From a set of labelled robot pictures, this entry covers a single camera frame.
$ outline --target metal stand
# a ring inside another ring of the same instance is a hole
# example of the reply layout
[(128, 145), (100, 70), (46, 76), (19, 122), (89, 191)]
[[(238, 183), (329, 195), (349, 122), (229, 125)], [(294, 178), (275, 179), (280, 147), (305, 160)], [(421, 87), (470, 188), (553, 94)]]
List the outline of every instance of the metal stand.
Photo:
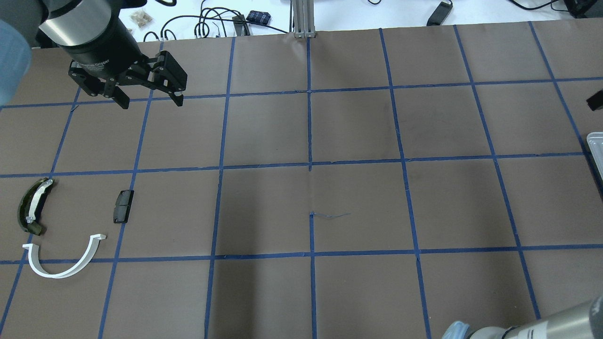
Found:
[(293, 6), (293, 34), (298, 38), (315, 37), (314, 0), (291, 0)]

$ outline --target white curved plastic part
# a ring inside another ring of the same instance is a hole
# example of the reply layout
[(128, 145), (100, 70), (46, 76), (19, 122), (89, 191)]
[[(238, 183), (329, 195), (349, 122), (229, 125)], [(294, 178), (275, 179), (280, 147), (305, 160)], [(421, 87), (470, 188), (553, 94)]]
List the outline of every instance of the white curved plastic part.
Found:
[(442, 339), (465, 339), (469, 331), (469, 325), (463, 322), (453, 322), (448, 327)]
[(590, 151), (599, 169), (599, 175), (603, 179), (603, 132), (593, 132), (586, 137)]
[(94, 257), (94, 254), (96, 253), (96, 249), (98, 248), (98, 243), (105, 238), (107, 238), (107, 237), (103, 234), (91, 235), (90, 241), (88, 242), (88, 248), (84, 252), (84, 256), (82, 256), (81, 259), (75, 265), (73, 265), (73, 267), (71, 267), (70, 269), (66, 270), (63, 273), (57, 273), (57, 274), (50, 274), (50, 273), (46, 272), (42, 268), (42, 265), (40, 265), (40, 259), (39, 259), (39, 254), (38, 254), (38, 252), (40, 250), (40, 246), (38, 246), (36, 244), (24, 244), (23, 248), (28, 250), (27, 259), (30, 262), (31, 269), (34, 272), (36, 272), (37, 275), (46, 277), (46, 278), (63, 279), (66, 277), (71, 277), (72, 275), (74, 275), (75, 273), (78, 273), (84, 267), (86, 267), (86, 265), (90, 262), (90, 260), (92, 260), (92, 257)]

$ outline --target white table surface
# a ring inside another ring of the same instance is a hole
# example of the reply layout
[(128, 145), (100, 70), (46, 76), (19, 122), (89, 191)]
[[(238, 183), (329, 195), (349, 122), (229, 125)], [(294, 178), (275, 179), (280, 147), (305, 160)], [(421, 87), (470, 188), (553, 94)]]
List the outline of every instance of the white table surface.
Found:
[[(548, 0), (517, 0), (527, 7), (544, 4)], [(382, 0), (379, 5), (371, 5), (367, 0), (315, 0), (315, 24), (317, 31), (366, 30), (371, 28), (417, 27), (425, 26), (440, 0)], [(166, 7), (148, 0), (144, 9), (153, 21), (139, 28), (130, 15), (137, 9), (125, 9), (120, 14), (127, 28), (133, 29), (134, 38), (142, 41), (144, 35), (154, 31), (159, 35), (163, 24), (178, 15), (199, 15), (201, 0), (178, 0), (175, 7)], [(267, 11), (272, 15), (270, 25), (288, 31), (289, 0), (207, 0), (205, 7), (226, 7), (240, 11), (247, 16), (250, 10)], [(566, 9), (563, 1), (554, 4), (555, 8)], [(454, 8), (444, 22), (454, 24), (483, 24), (489, 22), (520, 22), (571, 19), (569, 13), (557, 12), (550, 7), (526, 11), (516, 7), (508, 0), (454, 0)], [(198, 19), (181, 18), (172, 21), (167, 28), (178, 39), (193, 39), (193, 27)], [(218, 30), (211, 21), (210, 36), (216, 36)], [(226, 22), (228, 36), (234, 36), (231, 22)], [(252, 26), (252, 35), (278, 33), (268, 28)]]

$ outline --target black cable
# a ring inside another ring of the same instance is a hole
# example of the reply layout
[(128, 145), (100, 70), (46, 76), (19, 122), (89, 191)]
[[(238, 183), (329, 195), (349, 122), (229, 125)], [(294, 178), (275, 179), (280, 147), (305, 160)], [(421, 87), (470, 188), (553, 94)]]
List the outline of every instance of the black cable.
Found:
[(220, 37), (220, 26), (218, 26), (218, 24), (216, 24), (215, 22), (212, 22), (212, 24), (218, 29), (218, 37)]
[(155, 1), (157, 1), (158, 3), (160, 3), (164, 6), (168, 6), (168, 7), (176, 6), (176, 0), (172, 0), (172, 2), (166, 2), (164, 0), (155, 0)]
[(168, 40), (168, 32), (172, 33), (174, 40), (178, 40), (178, 39), (176, 39), (176, 34), (174, 34), (174, 32), (172, 32), (171, 30), (165, 30), (165, 39), (166, 40)]
[(142, 42), (146, 42), (146, 41), (147, 41), (147, 37), (149, 36), (149, 34), (154, 35), (154, 36), (155, 36), (155, 39), (159, 40), (159, 37), (157, 36), (157, 33), (153, 32), (153, 31), (150, 31), (149, 33), (146, 33), (146, 34), (145, 34), (145, 37), (144, 37), (144, 38), (142, 38)]
[(242, 21), (245, 20), (245, 16), (237, 10), (231, 10), (231, 9), (225, 8), (225, 7), (212, 7), (212, 8), (205, 8), (205, 9), (207, 10), (208, 13), (210, 10), (214, 11), (220, 19), (222, 19), (222, 14), (230, 12), (230, 13), (234, 14), (235, 16), (237, 16), (238, 18), (240, 18), (240, 20), (242, 20)]
[[(163, 32), (165, 31), (165, 27), (166, 27), (166, 26), (167, 26), (167, 25), (168, 25), (170, 22), (172, 22), (172, 21), (174, 21), (174, 20), (176, 20), (176, 19), (180, 19), (181, 17), (196, 17), (196, 18), (203, 18), (203, 17), (201, 17), (201, 16), (199, 16), (199, 15), (179, 15), (179, 16), (175, 16), (175, 17), (171, 18), (170, 20), (166, 21), (166, 22), (165, 22), (165, 24), (163, 24), (163, 27), (161, 28), (160, 35), (163, 37)], [(216, 18), (214, 18), (214, 17), (206, 17), (205, 19), (207, 19), (207, 20), (216, 20), (216, 21), (218, 21), (218, 20), (223, 20), (223, 21), (228, 21), (228, 22), (235, 22), (234, 20), (231, 20), (231, 19), (216, 19)], [(258, 24), (258, 23), (255, 23), (255, 22), (243, 21), (243, 22), (240, 22), (240, 23), (242, 23), (242, 24), (250, 24), (250, 25), (255, 25), (255, 26), (260, 26), (260, 27), (266, 27), (266, 28), (270, 28), (270, 29), (275, 30), (275, 31), (279, 31), (279, 32), (281, 32), (281, 33), (288, 33), (287, 31), (283, 31), (283, 30), (281, 30), (280, 28), (272, 27), (272, 26), (269, 26), (269, 25), (262, 25), (262, 24)]]
[(556, 9), (555, 7), (553, 7), (553, 4), (551, 4), (551, 9), (552, 9), (553, 11), (557, 11), (557, 12), (568, 12), (568, 13), (569, 13), (569, 11), (568, 11), (568, 10), (558, 10), (558, 9)]
[(205, 10), (207, 10), (207, 13), (206, 13), (206, 15), (203, 15), (203, 10), (204, 9), (202, 8), (201, 9), (201, 14), (200, 14), (200, 17), (203, 18), (203, 22), (205, 22), (205, 20), (208, 19), (207, 15), (209, 14), (209, 12), (212, 11), (212, 12), (216, 13), (216, 15), (212, 16), (212, 18), (218, 17), (219, 20), (222, 22), (222, 29), (224, 30), (224, 36), (226, 37), (227, 36), (227, 34), (226, 34), (226, 25), (224, 25), (224, 19), (222, 18), (222, 14), (224, 14), (226, 12), (224, 11), (222, 13), (218, 13), (218, 11), (215, 8), (205, 8)]
[(509, 0), (511, 1), (512, 4), (514, 4), (515, 6), (521, 8), (522, 10), (526, 10), (526, 11), (533, 11), (533, 10), (539, 10), (543, 7), (546, 7), (548, 5), (554, 4), (555, 2), (559, 1), (559, 0), (551, 0), (551, 2), (547, 2), (544, 5), (540, 5), (540, 6), (536, 6), (536, 7), (525, 7), (523, 5), (518, 4), (515, 0)]
[[(199, 31), (199, 34), (197, 34), (197, 29), (201, 25), (203, 25), (203, 32), (204, 32), (203, 35), (201, 35), (201, 31)], [(195, 27), (193, 28), (193, 31), (195, 33), (195, 38), (197, 38), (197, 39), (209, 36), (209, 25), (205, 22), (202, 22), (201, 25), (196, 24)]]

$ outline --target dark green curved part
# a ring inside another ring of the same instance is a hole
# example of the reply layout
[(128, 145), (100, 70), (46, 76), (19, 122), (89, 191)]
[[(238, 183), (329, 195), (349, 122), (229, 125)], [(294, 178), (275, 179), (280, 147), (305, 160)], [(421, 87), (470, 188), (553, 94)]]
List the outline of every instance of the dark green curved part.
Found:
[[(32, 201), (34, 194), (36, 193), (38, 187), (40, 187), (40, 185), (45, 183), (47, 180), (48, 180), (48, 178), (44, 178), (44, 179), (40, 179), (40, 180), (36, 181), (36, 183), (30, 189), (27, 190), (27, 193), (25, 193), (25, 195), (23, 196), (23, 199), (21, 199), (21, 203), (19, 203), (19, 210), (17, 212), (17, 217), (19, 219), (19, 225), (23, 231), (31, 233), (33, 235), (40, 235), (40, 234), (44, 233), (46, 228), (44, 226), (38, 224), (36, 221), (33, 221), (32, 223), (28, 223), (27, 220), (25, 219), (25, 217), (27, 217), (27, 214), (30, 210), (31, 201)], [(38, 211), (36, 211), (37, 214), (39, 213), (40, 209), (41, 209), (41, 206), (38, 207)]]

